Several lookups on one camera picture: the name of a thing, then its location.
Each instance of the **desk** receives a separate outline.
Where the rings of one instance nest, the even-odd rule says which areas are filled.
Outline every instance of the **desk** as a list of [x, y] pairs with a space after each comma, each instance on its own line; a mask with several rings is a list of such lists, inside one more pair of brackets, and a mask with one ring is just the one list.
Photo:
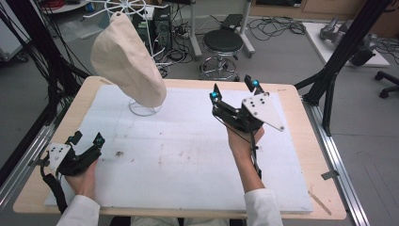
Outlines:
[[[197, 88], [209, 90], [213, 90], [213, 85], [215, 83], [214, 81], [171, 79], [165, 79], [165, 82], [169, 88]], [[77, 130], [96, 96], [96, 91], [101, 85], [107, 84], [109, 85], [111, 83], [97, 76], [86, 79], [63, 121], [56, 130], [52, 139], [53, 142], [64, 142], [70, 134], [73, 134]], [[218, 82], [217, 84], [220, 89], [247, 89], [244, 83]], [[314, 211], [308, 215], [283, 215], [283, 217], [344, 219], [346, 213], [334, 182], [331, 179], [325, 181], [321, 177], [321, 174], [328, 171], [328, 167], [296, 89], [291, 85], [272, 84], [263, 84], [263, 89], [279, 94], [286, 120], [291, 128], [298, 160], [303, 170], [314, 208]], [[49, 191], [50, 188], [41, 180], [40, 168], [36, 167], [25, 184], [17, 201], [14, 203], [14, 211], [17, 213], [30, 214], [58, 213], [55, 206], [44, 205], [44, 200]], [[132, 208], [102, 208], [101, 214], [182, 218], [246, 217], [245, 213], [227, 211], [150, 210]]]

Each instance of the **lab coat sleeve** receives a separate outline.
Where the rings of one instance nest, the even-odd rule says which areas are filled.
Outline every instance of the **lab coat sleeve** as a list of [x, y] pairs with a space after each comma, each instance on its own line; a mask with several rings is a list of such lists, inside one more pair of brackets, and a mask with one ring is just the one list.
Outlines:
[[62, 214], [57, 226], [97, 226], [100, 205], [94, 200], [77, 195]]
[[272, 190], [263, 188], [244, 195], [249, 226], [282, 225], [281, 214]]

